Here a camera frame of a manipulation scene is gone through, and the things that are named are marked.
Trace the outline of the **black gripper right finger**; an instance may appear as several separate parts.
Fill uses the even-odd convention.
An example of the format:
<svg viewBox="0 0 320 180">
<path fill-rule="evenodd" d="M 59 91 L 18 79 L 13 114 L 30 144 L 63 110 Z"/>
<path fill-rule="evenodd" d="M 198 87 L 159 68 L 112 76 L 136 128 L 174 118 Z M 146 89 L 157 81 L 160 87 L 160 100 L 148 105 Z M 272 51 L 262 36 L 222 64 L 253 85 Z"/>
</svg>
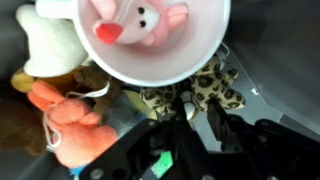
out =
<svg viewBox="0 0 320 180">
<path fill-rule="evenodd" d="M 228 114 L 217 100 L 211 99 L 208 104 L 207 119 L 221 151 L 241 153 L 237 132 L 244 127 L 243 119 L 236 114 Z"/>
</svg>

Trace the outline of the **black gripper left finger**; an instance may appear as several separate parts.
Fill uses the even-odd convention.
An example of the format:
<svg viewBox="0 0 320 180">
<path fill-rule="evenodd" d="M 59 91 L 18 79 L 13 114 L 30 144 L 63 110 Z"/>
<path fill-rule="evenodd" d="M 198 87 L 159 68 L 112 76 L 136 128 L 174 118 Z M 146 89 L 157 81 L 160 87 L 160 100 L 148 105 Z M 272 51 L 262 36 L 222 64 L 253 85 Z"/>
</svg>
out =
<svg viewBox="0 0 320 180">
<path fill-rule="evenodd" d="M 175 113 L 170 117 L 169 127 L 174 141 L 174 164 L 168 172 L 168 180 L 214 180 L 209 154 L 198 133 L 188 120 L 183 102 L 173 102 Z"/>
</svg>

